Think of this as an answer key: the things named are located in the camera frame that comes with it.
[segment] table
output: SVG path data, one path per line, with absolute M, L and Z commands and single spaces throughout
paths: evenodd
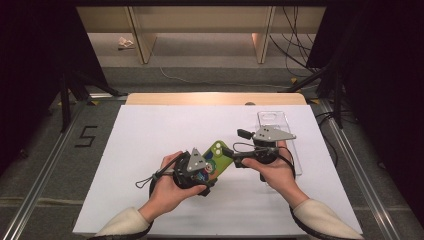
M 239 105 L 246 102 L 256 106 Z M 230 145 L 228 143 L 234 139 L 240 140 L 235 128 L 252 127 L 247 125 L 254 125 L 252 121 L 259 110 L 284 111 L 290 130 L 297 135 L 296 150 L 303 169 L 303 174 L 297 178 L 298 184 L 310 197 L 329 205 L 341 219 L 361 232 L 312 111 L 297 93 L 131 94 L 118 114 L 73 232 L 93 234 L 123 208 L 138 207 L 146 201 L 147 188 L 137 189 L 134 183 L 157 170 L 160 159 L 170 151 L 167 149 L 190 146 L 202 151 L 218 138 Z M 232 113 L 228 118 L 231 121 L 217 117 L 222 113 Z M 204 122 L 193 125 L 193 121 L 199 119 Z M 257 172 L 231 165 L 218 179 L 206 198 L 190 198 L 173 212 L 156 219 L 150 236 L 288 237 L 305 234 L 293 222 L 287 203 L 259 180 Z

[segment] left hand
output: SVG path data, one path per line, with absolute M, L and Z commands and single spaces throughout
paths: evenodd
M 181 153 L 182 152 L 179 151 L 164 157 L 161 169 Z M 151 223 L 160 215 L 174 210 L 183 200 L 195 196 L 205 189 L 206 186 L 204 185 L 197 185 L 189 189 L 181 189 L 175 184 L 172 175 L 163 175 L 156 181 L 150 199 L 138 210 L 138 212 L 147 222 Z

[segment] cabinet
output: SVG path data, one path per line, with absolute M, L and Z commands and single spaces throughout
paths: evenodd
M 131 32 L 141 64 L 149 61 L 157 33 L 251 33 L 258 63 L 268 35 L 291 33 L 294 7 L 78 7 L 87 32 Z M 298 33 L 315 34 L 325 7 L 299 7 Z

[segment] gray floor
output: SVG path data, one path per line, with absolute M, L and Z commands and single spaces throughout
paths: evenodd
M 292 61 L 287 62 L 271 43 L 264 64 L 257 64 L 249 34 L 161 34 L 149 64 L 141 65 L 134 50 L 118 51 L 119 37 L 130 34 L 91 34 L 93 46 L 109 84 L 122 92 L 275 92 L 291 85 L 292 73 L 310 74 Z M 273 36 L 287 48 L 287 42 Z M 302 42 L 310 41 L 302 36 Z M 295 47 L 290 53 L 302 60 Z M 308 99 L 315 98 L 314 84 L 302 90 Z M 101 92 L 90 87 L 91 92 Z M 29 157 L 15 161 L 0 178 L 0 233 L 5 232 L 22 200 L 30 191 L 59 137 L 61 112 L 59 100 L 52 103 L 32 141 L 26 146 Z M 55 168 L 30 215 L 20 239 L 84 239 L 72 234 L 73 225 L 90 188 L 119 108 L 125 102 L 110 99 L 84 106 Z M 322 113 L 321 104 L 310 104 L 315 114 Z M 391 216 L 399 239 L 424 239 L 424 230 L 399 194 L 379 161 L 372 145 L 354 116 L 343 117 L 344 132 L 375 188 L 379 199 Z M 87 134 L 96 138 L 91 147 L 78 148 L 89 140 L 80 139 L 85 126 Z M 337 171 L 346 193 L 362 225 L 366 239 L 385 239 L 382 230 L 358 185 L 346 157 L 340 150 L 328 122 L 323 135 L 336 147 Z M 333 159 L 336 155 L 329 146 Z

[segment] metal rail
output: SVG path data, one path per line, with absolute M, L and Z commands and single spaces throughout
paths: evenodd
M 333 111 L 327 100 L 322 100 L 321 108 L 324 112 Z M 359 159 L 356 157 L 356 154 L 353 151 L 343 129 L 340 129 L 333 119 L 330 119 L 330 127 L 346 157 L 349 167 L 358 182 L 358 185 L 375 217 L 375 220 L 377 221 L 378 226 L 380 227 L 384 238 L 388 240 L 400 240 L 399 233 L 393 224 L 389 212 L 384 207 L 377 192 L 368 179 L 368 176 L 362 168 Z
M 84 109 L 85 105 L 86 102 L 78 102 L 75 106 L 72 121 L 70 122 L 68 128 L 64 132 L 60 133 L 59 138 L 56 141 L 55 146 L 53 147 L 53 150 L 50 152 L 50 155 L 46 160 L 46 163 L 44 164 L 37 179 L 35 180 L 30 191 L 22 202 L 22 205 L 20 206 L 19 210 L 16 212 L 15 216 L 10 222 L 6 234 L 3 236 L 4 240 L 16 240 L 20 237 L 22 231 L 25 228 L 26 223 L 28 222 L 31 216 L 32 211 L 35 208 L 35 205 L 37 204 L 38 198 L 43 192 L 44 187 L 46 186 L 56 166 L 56 163 L 58 162 L 63 152 L 63 149 L 65 148 L 66 143 L 68 142 L 69 136 L 73 131 L 75 122 L 78 119 L 78 116 L 80 115 L 81 111 Z

